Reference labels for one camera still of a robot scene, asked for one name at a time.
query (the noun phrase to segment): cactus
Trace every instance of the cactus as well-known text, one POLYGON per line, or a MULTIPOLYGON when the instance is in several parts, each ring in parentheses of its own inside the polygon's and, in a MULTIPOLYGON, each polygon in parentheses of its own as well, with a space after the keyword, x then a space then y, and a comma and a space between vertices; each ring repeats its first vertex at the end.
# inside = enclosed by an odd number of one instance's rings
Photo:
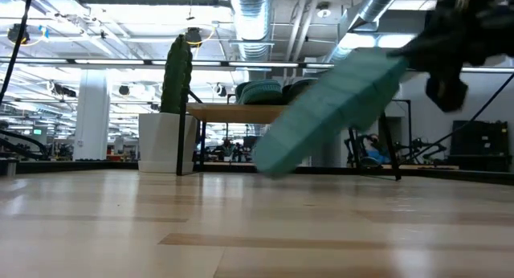
POLYGON ((180 102, 183 91, 190 90, 191 60, 190 45, 184 35, 179 35, 171 45, 165 65, 164 82, 162 84, 161 112, 180 113, 180 102))

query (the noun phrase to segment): wooden floor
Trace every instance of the wooden floor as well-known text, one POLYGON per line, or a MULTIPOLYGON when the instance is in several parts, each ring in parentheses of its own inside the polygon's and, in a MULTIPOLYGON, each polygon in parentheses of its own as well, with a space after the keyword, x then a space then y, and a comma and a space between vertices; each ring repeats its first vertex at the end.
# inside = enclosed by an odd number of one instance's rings
POLYGON ((514 188, 20 175, 0 181, 0 277, 514 277, 514 188))

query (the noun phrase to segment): white planter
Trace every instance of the white planter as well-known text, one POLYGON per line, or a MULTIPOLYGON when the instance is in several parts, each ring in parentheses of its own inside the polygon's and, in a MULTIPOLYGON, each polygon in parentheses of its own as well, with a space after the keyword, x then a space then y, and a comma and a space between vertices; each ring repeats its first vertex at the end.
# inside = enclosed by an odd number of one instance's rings
MULTIPOLYGON (((180 115, 148 113, 139 115, 139 171, 175 173, 177 171, 178 127, 180 115)), ((197 120, 186 116, 182 172, 193 171, 197 120)))

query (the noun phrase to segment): green cushion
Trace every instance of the green cushion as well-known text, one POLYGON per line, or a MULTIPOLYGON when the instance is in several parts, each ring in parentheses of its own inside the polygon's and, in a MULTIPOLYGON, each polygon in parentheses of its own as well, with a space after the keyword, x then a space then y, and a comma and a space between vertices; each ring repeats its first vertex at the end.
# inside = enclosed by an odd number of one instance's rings
POLYGON ((240 104, 282 104, 282 88, 274 80, 252 81, 239 98, 240 104))
POLYGON ((302 92, 306 91, 309 87, 311 87, 313 84, 315 84, 317 80, 300 80, 298 82, 295 82, 289 90, 287 90, 286 94, 284 95, 285 102, 287 104, 291 103, 298 97, 302 92))
POLYGON ((288 84, 284 87, 282 87, 282 95, 284 98, 288 95, 289 89, 291 89, 292 84, 288 84))
POLYGON ((256 144, 257 169, 278 177, 345 127, 367 130, 399 88, 404 59, 389 58, 381 48, 359 49, 321 76, 298 97, 256 144))
POLYGON ((241 98, 241 94, 243 94, 243 89, 249 84, 250 82, 243 82, 238 87, 235 88, 235 100, 239 102, 239 99, 241 98))

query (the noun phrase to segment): potted cactus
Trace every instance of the potted cactus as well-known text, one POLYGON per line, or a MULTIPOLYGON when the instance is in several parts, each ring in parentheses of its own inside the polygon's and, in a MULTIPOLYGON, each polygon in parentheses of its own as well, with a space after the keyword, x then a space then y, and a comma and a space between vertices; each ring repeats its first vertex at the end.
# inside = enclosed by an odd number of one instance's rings
MULTIPOLYGON (((192 58, 190 45, 186 42, 185 36, 179 35, 171 45, 166 60, 161 112, 139 115, 141 172, 174 173, 177 169, 181 92, 190 89, 192 58)), ((196 127, 196 120, 186 116, 182 167, 182 172, 185 173, 193 170, 196 127)))

